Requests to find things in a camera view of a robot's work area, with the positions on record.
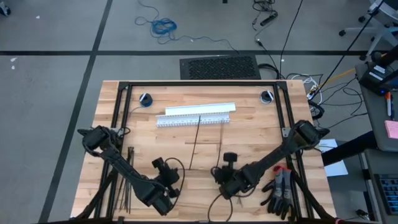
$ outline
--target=pink sticky note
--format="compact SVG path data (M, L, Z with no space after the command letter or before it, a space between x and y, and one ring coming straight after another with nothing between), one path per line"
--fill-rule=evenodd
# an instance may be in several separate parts
M398 122L397 121L384 121L389 138L398 139Z

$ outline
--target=table leg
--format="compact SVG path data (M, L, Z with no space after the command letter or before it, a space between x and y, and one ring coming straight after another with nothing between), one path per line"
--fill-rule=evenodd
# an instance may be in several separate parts
M365 133L356 139L346 142L332 150L322 153L323 165L334 164L351 156L358 155L365 149L376 149L377 142L373 131Z

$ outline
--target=black glove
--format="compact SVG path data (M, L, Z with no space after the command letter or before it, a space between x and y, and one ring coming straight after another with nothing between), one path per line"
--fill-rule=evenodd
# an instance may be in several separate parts
M283 167L281 166L275 166L274 167L274 172L275 172L275 179L271 182L269 182L264 188L262 188L263 192L267 192L269 190L272 190L271 194L269 197L260 203L261 206L265 205L266 203L269 202L268 204L268 212L269 213L275 213L276 215L280 215L282 213L282 206L283 206Z
M295 220L295 210L293 206L292 200L292 178L291 178L292 171L289 169L283 170L284 176L284 199L282 203L282 215L280 218L285 220L286 214L289 212L289 208L292 209L292 216L289 217L289 220Z

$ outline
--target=wooden tabletop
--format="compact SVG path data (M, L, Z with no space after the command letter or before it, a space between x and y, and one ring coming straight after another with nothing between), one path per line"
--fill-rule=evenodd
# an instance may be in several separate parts
M286 82L295 122L300 119L312 121L303 83L298 80ZM111 125L118 83L117 81L103 82L93 126L109 127ZM221 153L219 166L224 164L224 152L237 153L238 161L235 163L235 168L238 169L264 157L282 142L275 102L265 105L259 100L259 94L265 88L273 91L271 87L259 86L134 86L130 111L139 106L138 99L143 93L151 94L154 102L148 108L138 108L131 113L127 120L127 127L131 129L131 133L124 138L123 156L127 156L127 147L134 146L134 168L151 178L157 175L157 169L154 169L151 163L154 159L176 157L183 162L186 168L186 177L178 203L167 216L160 216L154 208L146 207L132 194L131 213L119 210L119 205L117 205L114 219L124 216L125 220L142 221L207 220L210 203L220 193L218 185L210 174L210 169L217 164L219 152ZM282 92L280 95L286 118ZM125 98L124 92L117 127L120 127ZM188 170L197 127L157 128L155 116L164 114L165 107L169 106L229 102L236 103L236 111L230 113L230 123L199 127L192 166ZM168 161L168 163L171 167L180 168L180 165L174 161ZM310 190L323 208L330 215L335 216L320 153L315 150L304 152L303 163ZM285 166L285 160L280 161L279 164ZM89 154L85 155L71 217L82 212L96 193L100 184L102 168L102 159ZM179 169L178 172L182 177L182 170ZM262 187L273 178L271 170L267 170L261 178L259 186L250 197L241 198L240 201L236 197L232 198L231 221L280 221L280 217L267 213L267 205L264 207L259 205L268 197L268 194L261 192ZM180 181L181 179L174 186L179 188ZM299 199L303 216L306 216L307 211L301 191L299 191ZM107 197L104 201L102 216L105 214ZM221 197L211 209L211 220L225 221L229 212L229 202Z

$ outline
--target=white paper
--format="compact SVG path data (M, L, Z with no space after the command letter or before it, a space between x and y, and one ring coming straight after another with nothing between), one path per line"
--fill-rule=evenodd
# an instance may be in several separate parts
M327 152L330 149L337 147L337 143L335 139L322 139L319 142L319 149L322 152ZM325 172L327 177L333 177L337 175L347 175L348 171L344 161L339 161L334 164L325 166Z

